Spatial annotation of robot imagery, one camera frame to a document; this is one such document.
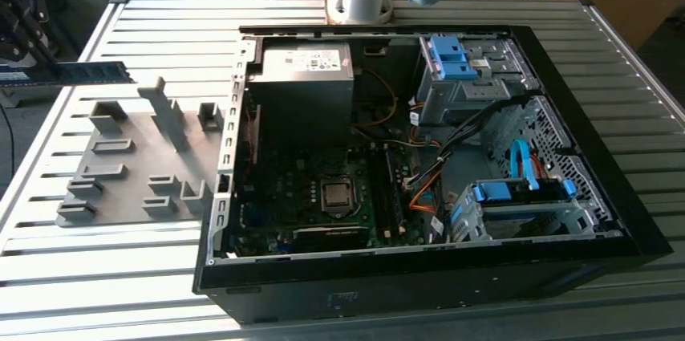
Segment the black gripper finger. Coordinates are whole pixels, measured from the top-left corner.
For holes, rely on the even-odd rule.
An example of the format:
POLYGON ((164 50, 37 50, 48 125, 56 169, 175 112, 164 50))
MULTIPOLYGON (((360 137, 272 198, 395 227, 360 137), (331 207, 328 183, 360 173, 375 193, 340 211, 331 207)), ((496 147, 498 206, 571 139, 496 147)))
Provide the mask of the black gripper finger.
POLYGON ((35 56, 23 51, 2 51, 2 70, 17 71, 35 67, 38 64, 35 56))
POLYGON ((22 71, 2 70, 5 75, 27 75, 33 71, 58 73, 58 60, 44 31, 48 20, 46 0, 2 0, 2 51, 30 52, 38 61, 35 67, 22 71))

